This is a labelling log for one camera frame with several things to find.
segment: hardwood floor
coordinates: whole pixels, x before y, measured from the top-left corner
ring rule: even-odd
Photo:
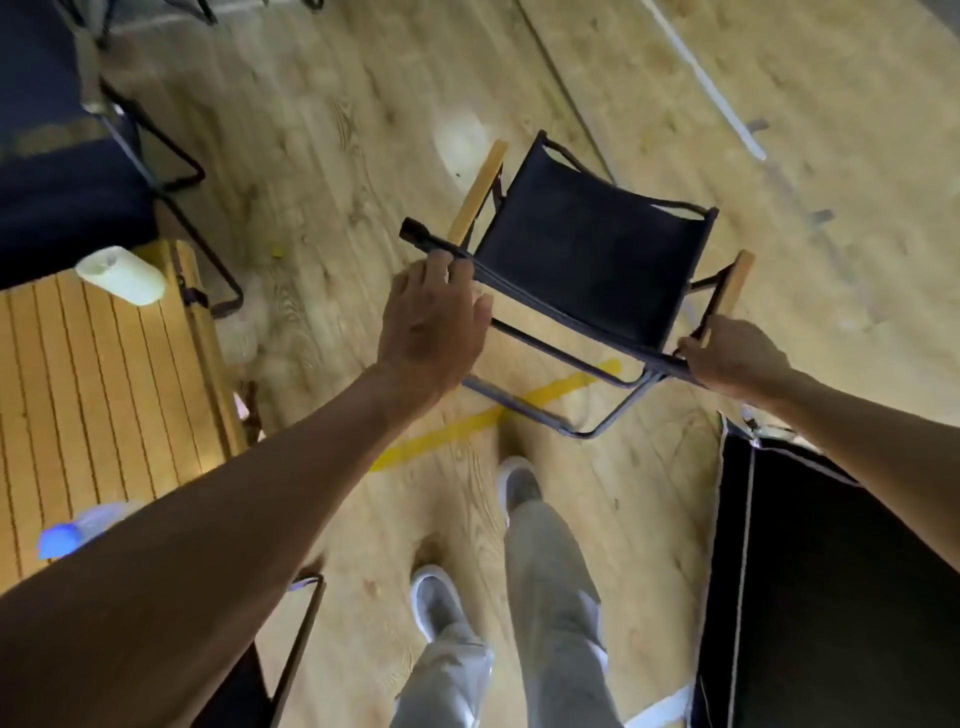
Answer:
[[[521,4],[617,180],[719,206],[705,264],[757,253],[741,310],[797,366],[960,422],[960,47],[923,5],[659,3],[761,163],[638,0]]]
[[[540,128],[603,165],[504,0],[351,0],[316,15],[276,5],[222,20],[118,36],[106,63],[210,173],[183,203],[248,291],[219,333],[228,360],[249,363],[274,432],[373,361],[390,276],[417,256],[396,236],[401,220],[444,231],[494,139],[511,143],[508,179]],[[204,280],[216,290],[212,274]],[[612,356],[510,302],[498,300],[496,313],[591,360]],[[478,371],[517,392],[570,375],[498,334]],[[592,385],[554,406],[584,420],[619,396]],[[590,444],[520,425],[604,598],[610,685],[625,718],[691,675],[717,447],[698,397],[663,384]],[[457,392],[410,436],[489,406]],[[371,473],[348,498],[317,547],[329,589],[285,725],[389,722],[423,645],[409,574],[431,553],[496,650],[484,721],[522,720],[497,462],[488,428]],[[272,679],[304,606],[288,596],[261,635]]]
[[[767,126],[764,161],[638,0],[281,4],[114,41],[109,77],[210,172],[184,204],[248,291],[219,334],[260,383],[268,431],[372,361],[389,278],[416,256],[396,237],[403,217],[444,231],[492,141],[511,143],[509,179],[540,128],[623,186],[719,206],[703,272],[755,251],[740,312],[801,368],[960,422],[956,38],[915,0],[660,8],[740,119]],[[510,302],[496,313],[591,360],[615,356]],[[569,375],[497,334],[478,371],[518,392]],[[553,406],[585,420],[617,395],[592,385]],[[604,598],[623,718],[691,677],[716,406],[669,382],[593,443],[523,428]],[[409,437],[486,407],[457,392]],[[422,646],[408,576],[431,554],[497,653],[485,723],[522,720],[496,433],[431,442],[368,475],[318,544],[330,587],[285,725],[389,722]],[[274,678],[305,599],[288,596],[261,635]]]

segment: shoe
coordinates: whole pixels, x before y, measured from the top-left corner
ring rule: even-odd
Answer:
[[[496,473],[496,495],[503,516],[510,525],[510,514],[528,500],[543,500],[534,466],[525,457],[508,457]]]
[[[451,624],[469,626],[460,595],[449,574],[435,564],[420,567],[410,582],[410,603],[417,627],[428,642]]]

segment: wooden table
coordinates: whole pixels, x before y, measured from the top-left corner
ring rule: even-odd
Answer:
[[[137,250],[170,281],[152,305],[73,271],[0,292],[0,592],[45,565],[41,529],[161,497],[244,449],[213,321],[184,306],[174,245]],[[176,249],[199,288],[192,251]]]

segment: leg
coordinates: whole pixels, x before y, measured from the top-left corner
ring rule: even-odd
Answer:
[[[604,681],[600,597],[560,515],[543,502],[530,463],[504,462],[507,594],[530,728],[621,728]]]
[[[411,601],[429,644],[396,700],[391,728],[473,728],[493,653],[470,628],[457,590],[440,567],[414,574]]]

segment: chair seat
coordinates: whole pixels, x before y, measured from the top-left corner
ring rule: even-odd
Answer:
[[[541,313],[559,311],[585,326],[565,325],[621,349],[660,349],[710,222],[579,172],[536,143],[475,256],[520,291],[503,293]]]
[[[85,116],[73,33],[54,0],[0,3],[0,144]]]
[[[112,139],[0,164],[0,289],[156,236],[151,190]]]

